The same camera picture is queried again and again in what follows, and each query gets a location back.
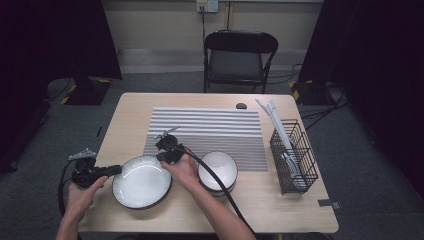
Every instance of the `electrical outlet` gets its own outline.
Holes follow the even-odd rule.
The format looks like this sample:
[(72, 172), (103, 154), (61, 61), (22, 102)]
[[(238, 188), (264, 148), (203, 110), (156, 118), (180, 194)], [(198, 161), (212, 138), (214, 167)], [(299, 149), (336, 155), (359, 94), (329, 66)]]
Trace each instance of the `electrical outlet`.
[(203, 7), (203, 12), (207, 12), (208, 0), (196, 0), (196, 12), (201, 12), (201, 7)]
[(218, 12), (218, 0), (208, 0), (208, 12)]
[(218, 0), (196, 0), (196, 12), (216, 13), (218, 12)]

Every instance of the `chair backrest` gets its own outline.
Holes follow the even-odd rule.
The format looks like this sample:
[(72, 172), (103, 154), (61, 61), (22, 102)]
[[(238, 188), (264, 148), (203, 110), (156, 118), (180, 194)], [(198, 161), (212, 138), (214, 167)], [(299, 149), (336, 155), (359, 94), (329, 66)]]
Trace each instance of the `chair backrest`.
[(220, 30), (206, 37), (205, 56), (208, 49), (274, 55), (278, 49), (278, 41), (272, 35), (263, 32)]

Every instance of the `white bowl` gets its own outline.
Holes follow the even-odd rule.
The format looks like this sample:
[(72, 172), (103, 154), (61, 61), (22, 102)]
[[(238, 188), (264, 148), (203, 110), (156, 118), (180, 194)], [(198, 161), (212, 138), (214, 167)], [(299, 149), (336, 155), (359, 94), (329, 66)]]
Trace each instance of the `white bowl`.
[[(228, 192), (231, 192), (235, 187), (238, 173), (234, 159), (223, 152), (210, 152), (202, 160), (219, 177)], [(225, 195), (218, 182), (201, 165), (199, 165), (199, 178), (202, 186), (213, 196), (219, 197)]]
[(147, 209), (158, 204), (171, 188), (171, 174), (153, 156), (141, 156), (122, 165), (113, 179), (113, 195), (125, 207)]

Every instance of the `gray ridged mat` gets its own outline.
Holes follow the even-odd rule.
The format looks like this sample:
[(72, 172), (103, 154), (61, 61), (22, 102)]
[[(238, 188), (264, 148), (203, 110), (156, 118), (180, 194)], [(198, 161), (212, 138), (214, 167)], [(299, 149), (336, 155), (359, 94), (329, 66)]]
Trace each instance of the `gray ridged mat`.
[(256, 110), (156, 107), (144, 155), (156, 155), (154, 136), (176, 126), (180, 128), (171, 134), (200, 158), (222, 151), (233, 157), (239, 171), (268, 171)]

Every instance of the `black wire basket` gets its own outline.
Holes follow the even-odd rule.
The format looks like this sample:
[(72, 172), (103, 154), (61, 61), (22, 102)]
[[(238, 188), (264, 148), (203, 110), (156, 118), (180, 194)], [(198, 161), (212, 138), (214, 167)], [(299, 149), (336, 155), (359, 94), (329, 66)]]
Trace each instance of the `black wire basket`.
[(281, 122), (290, 139), (291, 149), (286, 149), (275, 129), (270, 140), (281, 194), (303, 194), (318, 179), (315, 157), (308, 137), (301, 130), (298, 121), (288, 119)]

